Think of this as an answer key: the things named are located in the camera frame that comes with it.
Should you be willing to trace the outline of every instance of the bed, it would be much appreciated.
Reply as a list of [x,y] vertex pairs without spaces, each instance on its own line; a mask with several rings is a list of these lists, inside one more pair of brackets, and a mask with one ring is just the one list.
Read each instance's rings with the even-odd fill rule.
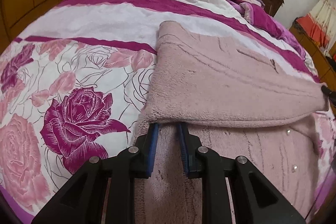
[[[283,3],[260,1],[270,16]],[[91,156],[112,157],[133,143],[163,21],[198,34],[234,36],[288,75],[316,80],[311,57],[299,53],[297,41],[290,45],[252,26],[225,0],[2,0],[1,11],[0,202],[13,223],[31,223]],[[287,167],[313,159],[318,179],[299,168],[296,179],[310,179],[309,197],[299,201],[283,191],[304,216],[335,151],[332,111],[314,118],[318,140],[306,139],[307,157],[287,159]],[[281,188],[281,180],[272,183]]]

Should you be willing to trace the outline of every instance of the fuzzy pink fabric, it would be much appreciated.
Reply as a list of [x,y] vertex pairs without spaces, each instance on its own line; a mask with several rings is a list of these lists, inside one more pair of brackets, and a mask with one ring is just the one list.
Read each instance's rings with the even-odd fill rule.
[[[305,216],[317,179],[311,113],[328,109],[320,84],[286,75],[232,37],[172,21],[160,25],[151,84],[136,137],[151,122],[188,122],[220,155],[248,157]],[[137,181],[135,196],[137,223],[201,223],[201,183],[183,177],[173,126],[160,128],[154,172]]]

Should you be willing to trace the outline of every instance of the bed sheet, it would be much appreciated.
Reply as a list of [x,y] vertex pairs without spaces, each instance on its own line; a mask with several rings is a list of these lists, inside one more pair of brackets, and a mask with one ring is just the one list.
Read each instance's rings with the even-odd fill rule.
[[[65,0],[0,57],[0,190],[26,224],[93,155],[133,143],[156,63],[157,31],[234,37],[289,75],[313,81],[298,53],[225,0]],[[334,153],[334,116],[316,113],[319,185]]]

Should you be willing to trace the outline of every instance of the metal screw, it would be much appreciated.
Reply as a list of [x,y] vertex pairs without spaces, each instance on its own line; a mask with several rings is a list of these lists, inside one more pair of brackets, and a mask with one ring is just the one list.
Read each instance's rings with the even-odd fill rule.
[[237,158],[237,161],[238,161],[240,164],[245,164],[245,163],[247,163],[247,158],[244,157],[244,156],[239,156],[239,157]]
[[89,162],[92,164],[96,164],[99,161],[99,157],[97,156],[92,156],[91,158],[89,158]]
[[208,152],[209,151],[209,149],[207,148],[207,147],[205,147],[205,146],[200,146],[199,148],[198,148],[198,152],[199,153],[206,153],[206,152]]
[[136,146],[131,146],[128,149],[128,152],[130,152],[130,153],[137,153],[138,151],[139,151],[139,148],[137,148]]

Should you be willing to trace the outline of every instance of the orange and white curtain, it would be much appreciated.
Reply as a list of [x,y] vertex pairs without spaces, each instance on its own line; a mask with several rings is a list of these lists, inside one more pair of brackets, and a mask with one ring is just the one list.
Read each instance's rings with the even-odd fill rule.
[[320,0],[304,17],[297,19],[306,33],[322,48],[325,55],[336,41],[336,0]]

